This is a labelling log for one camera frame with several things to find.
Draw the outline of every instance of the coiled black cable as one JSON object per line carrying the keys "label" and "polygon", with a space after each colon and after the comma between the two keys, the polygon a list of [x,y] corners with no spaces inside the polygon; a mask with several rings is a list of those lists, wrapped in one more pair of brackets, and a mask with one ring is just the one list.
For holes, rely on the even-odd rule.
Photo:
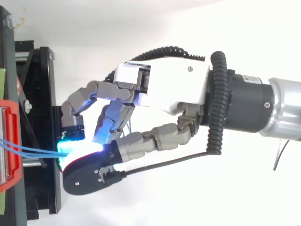
{"label": "coiled black cable", "polygon": [[222,149],[222,133],[225,123],[226,112],[229,105],[229,76],[227,72],[226,56],[217,51],[211,55],[213,66],[211,92],[212,101],[209,110],[209,134],[206,151],[220,155]]}
{"label": "coiled black cable", "polygon": [[[161,47],[161,48],[157,48],[154,50],[150,50],[146,53],[136,56],[132,60],[133,61],[143,61],[143,60],[153,60],[153,59],[162,58],[162,57],[183,57],[183,58],[187,58],[187,59],[205,61],[205,57],[197,56],[197,55],[189,55],[187,51],[185,51],[182,48],[179,48],[177,46]],[[105,78],[105,81],[112,83],[114,81],[114,73],[115,73],[115,70],[112,71]]]}

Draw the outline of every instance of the silver metal cylinder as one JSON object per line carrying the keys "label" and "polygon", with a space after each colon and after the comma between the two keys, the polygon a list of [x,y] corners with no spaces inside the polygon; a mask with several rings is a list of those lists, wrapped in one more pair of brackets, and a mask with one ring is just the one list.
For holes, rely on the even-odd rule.
{"label": "silver metal cylinder", "polygon": [[23,167],[37,167],[41,166],[39,159],[23,159]]}
{"label": "silver metal cylinder", "polygon": [[16,62],[26,62],[28,55],[29,55],[29,52],[15,53]]}
{"label": "silver metal cylinder", "polygon": [[271,78],[274,105],[268,124],[259,133],[264,137],[301,140],[301,82]]}

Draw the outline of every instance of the black cylindrical motor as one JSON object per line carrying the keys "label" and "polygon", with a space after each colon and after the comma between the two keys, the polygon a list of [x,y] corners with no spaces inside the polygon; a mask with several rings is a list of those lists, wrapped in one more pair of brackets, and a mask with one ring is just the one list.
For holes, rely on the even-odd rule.
{"label": "black cylindrical motor", "polygon": [[[234,70],[228,70],[228,74],[230,104],[224,128],[251,133],[259,132],[268,124],[273,111],[274,95],[271,85],[268,82],[263,83],[258,77],[235,74]],[[210,73],[202,125],[210,123],[211,76]]]}

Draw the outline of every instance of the metal rod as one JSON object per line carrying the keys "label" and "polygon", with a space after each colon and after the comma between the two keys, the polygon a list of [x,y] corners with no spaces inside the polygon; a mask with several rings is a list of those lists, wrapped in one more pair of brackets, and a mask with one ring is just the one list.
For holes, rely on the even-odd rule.
{"label": "metal rod", "polygon": [[27,57],[26,56],[16,56],[16,62],[26,62]]}
{"label": "metal rod", "polygon": [[41,166],[39,159],[23,159],[23,167]]}
{"label": "metal rod", "polygon": [[16,62],[26,62],[29,52],[15,53]]}

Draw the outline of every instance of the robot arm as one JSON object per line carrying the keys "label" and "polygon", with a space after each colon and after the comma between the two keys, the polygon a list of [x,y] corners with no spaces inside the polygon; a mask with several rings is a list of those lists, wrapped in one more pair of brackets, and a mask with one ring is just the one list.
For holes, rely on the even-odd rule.
{"label": "robot arm", "polygon": [[[80,113],[97,98],[111,100],[103,108],[93,138],[103,145],[103,151],[80,158],[65,168],[63,184],[67,192],[87,194],[120,181],[127,174],[115,171],[114,164],[141,158],[153,150],[171,150],[184,145],[200,125],[209,126],[204,155],[221,154],[224,128],[301,139],[300,82],[275,78],[265,81],[235,74],[227,69],[222,52],[213,53],[210,70],[204,58],[177,50],[184,55],[165,54],[121,64],[109,82],[92,81],[62,105],[64,139],[78,140],[84,139]],[[135,105],[182,115],[177,124],[120,138]]]}

